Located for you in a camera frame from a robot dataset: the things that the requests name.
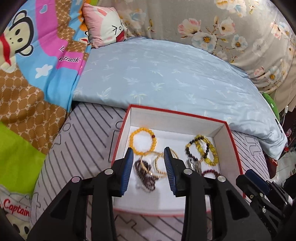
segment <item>rabbit face pillow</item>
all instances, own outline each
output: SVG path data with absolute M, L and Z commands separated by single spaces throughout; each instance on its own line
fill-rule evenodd
M 125 39 L 124 23 L 115 8 L 97 7 L 84 3 L 82 12 L 89 31 L 89 41 L 94 48 Z

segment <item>gray bed sheet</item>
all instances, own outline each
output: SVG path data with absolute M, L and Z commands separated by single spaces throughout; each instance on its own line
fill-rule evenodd
M 80 103 L 71 112 L 47 155 L 32 199 L 32 227 L 50 202 L 73 176 L 90 178 L 111 166 L 111 161 L 126 114 L 124 109 L 100 104 Z M 256 137 L 232 131 L 243 171 L 255 170 L 270 180 L 262 149 Z M 182 217 L 148 217 L 115 212 L 119 241 L 179 241 Z M 87 239 L 91 240 L 91 197 L 87 208 Z M 208 218 L 208 238 L 211 220 Z

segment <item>light blue fabric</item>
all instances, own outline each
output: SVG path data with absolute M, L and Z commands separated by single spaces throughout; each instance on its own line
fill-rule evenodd
M 260 138 L 278 159 L 287 142 L 270 106 L 242 70 L 189 45 L 131 38 L 92 49 L 74 100 L 141 104 L 225 120 Z

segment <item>box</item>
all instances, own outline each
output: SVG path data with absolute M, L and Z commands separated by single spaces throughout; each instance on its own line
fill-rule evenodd
M 185 145 L 198 134 L 206 136 L 217 150 L 219 164 L 210 167 L 202 162 L 202 171 L 215 169 L 242 194 L 242 191 L 235 184 L 237 176 L 243 174 L 242 167 L 232 134 L 225 121 L 177 111 L 130 105 L 118 137 L 113 162 L 124 157 L 129 147 L 129 136 L 139 127 L 146 127 L 154 132 L 157 139 L 155 151 L 163 152 L 167 146 L 172 148 L 178 154 L 179 159 L 184 161 L 186 167 L 188 165 Z M 151 143 L 151 136 L 146 132 L 142 131 L 134 136 L 133 145 L 138 151 L 149 150 Z M 190 152 L 200 159 L 200 154 L 194 144 L 190 147 Z M 151 171 L 155 174 L 157 174 L 154 169 L 156 156 L 143 157 L 143 160 L 152 166 Z M 208 157 L 213 160 L 211 152 L 209 152 Z M 140 156 L 134 155 L 134 162 L 139 158 Z M 163 158 L 158 160 L 158 168 L 166 171 Z M 128 189 L 123 197 L 114 198 L 113 208 L 118 211 L 143 215 L 184 215 L 185 197 L 176 198 L 173 195 L 167 177 L 157 180 L 155 187 L 156 189 L 153 192 L 148 192 L 143 187 L 133 166 Z M 210 211 L 209 198 L 206 198 L 206 205 L 207 210 Z

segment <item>black beaded bracelet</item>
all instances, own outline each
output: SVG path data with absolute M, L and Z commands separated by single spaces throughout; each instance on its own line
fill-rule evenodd
M 203 140 L 203 139 L 204 139 L 204 137 L 203 137 L 203 136 L 200 136 L 200 137 L 198 137 L 198 138 L 193 139 L 192 141 L 190 141 L 190 142 L 185 146 L 185 152 L 186 152 L 186 155 L 187 155 L 189 158 L 192 158 L 194 161 L 198 161 L 198 159 L 190 153 L 190 151 L 189 151 L 189 147 L 190 147 L 193 143 L 195 143 L 195 142 L 197 142 L 197 141 L 199 141 L 199 140 Z M 209 149 L 210 149 L 210 145 L 209 145 L 209 143 L 206 143 L 206 144 L 207 144 L 207 149 L 206 149 L 205 154 L 204 154 L 204 156 L 203 156 L 204 159 L 207 157 L 207 154 L 208 154 Z

